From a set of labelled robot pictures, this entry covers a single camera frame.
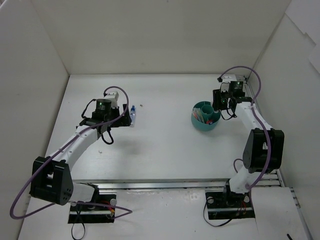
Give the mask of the small clear blue bottle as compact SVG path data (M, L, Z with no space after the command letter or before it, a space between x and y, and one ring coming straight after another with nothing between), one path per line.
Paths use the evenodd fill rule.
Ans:
M134 105L132 105L130 112L129 112L129 115L130 115L130 119L131 119L130 127L134 127L135 120L136 120L136 107Z

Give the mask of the teal round desk organizer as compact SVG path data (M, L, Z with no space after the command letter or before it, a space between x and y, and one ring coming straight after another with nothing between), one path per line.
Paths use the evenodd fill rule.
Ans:
M191 111L191 123L199 131L212 131L218 124L221 113L215 111L210 101L196 103Z

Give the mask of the orange yellow highlighter pack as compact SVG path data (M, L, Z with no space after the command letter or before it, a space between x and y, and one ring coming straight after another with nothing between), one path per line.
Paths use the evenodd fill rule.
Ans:
M201 112L201 109L200 108L196 108L194 107L192 109L192 114L193 116L201 123L205 123L205 120L203 118L203 115L202 115L202 112Z

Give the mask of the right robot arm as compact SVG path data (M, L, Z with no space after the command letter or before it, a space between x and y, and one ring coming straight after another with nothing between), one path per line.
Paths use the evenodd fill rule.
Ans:
M221 82L214 89L212 107L215 111L231 111L232 118L237 117L248 130L243 154L243 166L236 175L228 180L229 189L221 193L221 200L227 206L233 206L240 196L248 193L264 176L281 167L285 134L274 129L261 116L254 99L246 96L244 82L231 80Z

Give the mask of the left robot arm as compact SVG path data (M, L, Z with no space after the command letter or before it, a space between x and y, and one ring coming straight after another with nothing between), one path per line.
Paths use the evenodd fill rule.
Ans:
M38 157L32 166L35 176L31 181L30 195L50 203L65 205L82 202L89 210L100 204L99 188L94 184L75 183L71 170L83 153L105 132L131 124L127 105L120 113L117 97L105 96L95 100L90 117L82 116L75 133L57 151L48 157Z

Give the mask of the aluminium frame rail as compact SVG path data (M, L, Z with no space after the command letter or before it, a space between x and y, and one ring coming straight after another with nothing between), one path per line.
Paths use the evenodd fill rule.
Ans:
M230 180L232 190L237 193L250 191L264 174L279 169L282 164L285 134L263 119L256 108L256 98L244 95L234 98L234 113L248 130L243 167Z

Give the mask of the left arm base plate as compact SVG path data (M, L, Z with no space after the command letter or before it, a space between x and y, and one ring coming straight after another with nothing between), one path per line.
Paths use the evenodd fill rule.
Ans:
M76 204L69 208L68 224L114 223L114 207Z

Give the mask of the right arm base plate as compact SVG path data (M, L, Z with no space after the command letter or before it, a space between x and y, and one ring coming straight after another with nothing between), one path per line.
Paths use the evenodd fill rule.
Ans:
M209 220L254 219L256 217L250 194L206 191L204 215Z

